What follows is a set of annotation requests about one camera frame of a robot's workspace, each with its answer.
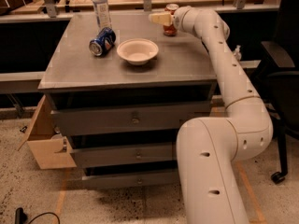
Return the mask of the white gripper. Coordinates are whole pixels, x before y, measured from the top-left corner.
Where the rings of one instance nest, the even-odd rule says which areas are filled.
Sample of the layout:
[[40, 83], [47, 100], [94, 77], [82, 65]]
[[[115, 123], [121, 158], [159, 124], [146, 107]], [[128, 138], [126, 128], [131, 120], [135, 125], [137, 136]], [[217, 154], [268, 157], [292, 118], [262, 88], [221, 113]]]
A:
[[198, 14], [198, 9], [187, 6], [177, 9], [174, 13], [174, 19], [168, 11], [165, 11], [149, 14], [149, 21], [163, 26], [170, 26], [174, 24], [174, 27], [177, 30], [192, 34]]

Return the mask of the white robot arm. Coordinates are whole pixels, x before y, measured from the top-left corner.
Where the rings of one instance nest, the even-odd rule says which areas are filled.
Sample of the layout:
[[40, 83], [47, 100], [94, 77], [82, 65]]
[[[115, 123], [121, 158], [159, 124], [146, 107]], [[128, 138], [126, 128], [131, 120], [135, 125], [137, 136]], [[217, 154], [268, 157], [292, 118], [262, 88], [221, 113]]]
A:
[[181, 7], [149, 20], [199, 38], [221, 91], [226, 115], [190, 119], [178, 131], [177, 161], [187, 224], [249, 224], [233, 161], [270, 144], [273, 125], [260, 95], [227, 45], [228, 25], [210, 9]]

